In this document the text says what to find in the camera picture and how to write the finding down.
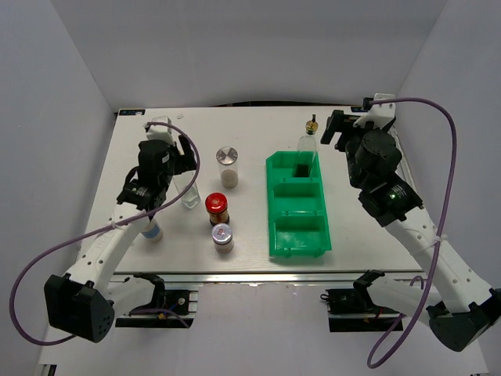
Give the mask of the clear oil bottle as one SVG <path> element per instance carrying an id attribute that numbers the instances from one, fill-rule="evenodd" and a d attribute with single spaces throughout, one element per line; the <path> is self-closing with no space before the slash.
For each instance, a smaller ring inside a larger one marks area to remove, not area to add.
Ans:
<path id="1" fill-rule="evenodd" d="M 171 124 L 171 119 L 167 116 L 154 117 L 151 119 L 152 122 L 162 122 L 166 124 Z M 188 185 L 188 183 L 194 177 L 194 171 L 185 172 L 181 175 L 175 175 L 172 178 L 172 182 L 175 184 L 175 188 L 178 193 L 181 193 Z M 195 208 L 200 203 L 200 195 L 196 184 L 194 183 L 181 197 L 181 202 L 188 209 Z"/>

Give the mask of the dark sauce glass bottle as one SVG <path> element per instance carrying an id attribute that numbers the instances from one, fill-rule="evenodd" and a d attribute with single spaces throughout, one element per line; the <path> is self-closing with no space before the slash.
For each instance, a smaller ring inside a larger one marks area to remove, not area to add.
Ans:
<path id="1" fill-rule="evenodd" d="M 294 160 L 293 177 L 308 178 L 317 155 L 315 134 L 318 130 L 316 115 L 306 122 L 305 134 L 298 140 L 297 154 Z"/>

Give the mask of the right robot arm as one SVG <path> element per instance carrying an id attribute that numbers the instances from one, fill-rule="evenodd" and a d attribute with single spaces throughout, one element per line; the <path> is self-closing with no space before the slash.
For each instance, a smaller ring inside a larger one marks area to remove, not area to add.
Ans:
<path id="1" fill-rule="evenodd" d="M 435 291 L 419 320 L 448 349 L 464 350 L 500 319 L 500 291 L 478 276 L 438 230 L 415 190 L 397 174 L 402 159 L 389 128 L 393 122 L 360 126 L 360 118 L 334 110 L 320 140 L 345 154 L 351 186 L 365 211 L 392 235 L 426 272 Z"/>

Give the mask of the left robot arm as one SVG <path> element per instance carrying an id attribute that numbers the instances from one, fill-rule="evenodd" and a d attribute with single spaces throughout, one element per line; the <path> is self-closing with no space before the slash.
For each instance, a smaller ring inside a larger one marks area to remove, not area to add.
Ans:
<path id="1" fill-rule="evenodd" d="M 155 230 L 154 216 L 165 205 L 173 177 L 198 170 L 196 157 L 185 135 L 176 142 L 139 143 L 138 164 L 126 175 L 106 228 L 63 276 L 52 275 L 45 282 L 51 327 L 97 343 L 120 316 L 164 310 L 165 287 L 159 276 L 136 273 L 115 286 L 110 280 L 136 237 Z"/>

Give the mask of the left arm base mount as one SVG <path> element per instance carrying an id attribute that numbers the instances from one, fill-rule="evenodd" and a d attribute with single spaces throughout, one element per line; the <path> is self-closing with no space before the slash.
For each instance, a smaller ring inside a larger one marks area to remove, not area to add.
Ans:
<path id="1" fill-rule="evenodd" d="M 199 291 L 187 287 L 167 286 L 164 279 L 151 273 L 133 275 L 135 282 L 145 282 L 152 296 L 144 304 L 134 306 L 117 317 L 119 328 L 183 328 L 192 326 L 197 310 Z"/>

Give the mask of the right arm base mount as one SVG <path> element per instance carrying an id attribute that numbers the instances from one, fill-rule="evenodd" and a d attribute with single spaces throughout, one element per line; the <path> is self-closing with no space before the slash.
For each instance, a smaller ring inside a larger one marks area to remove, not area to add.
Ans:
<path id="1" fill-rule="evenodd" d="M 399 315 L 386 307 L 367 307 L 353 288 L 325 290 L 320 299 L 327 307 L 330 333 L 385 332 Z"/>

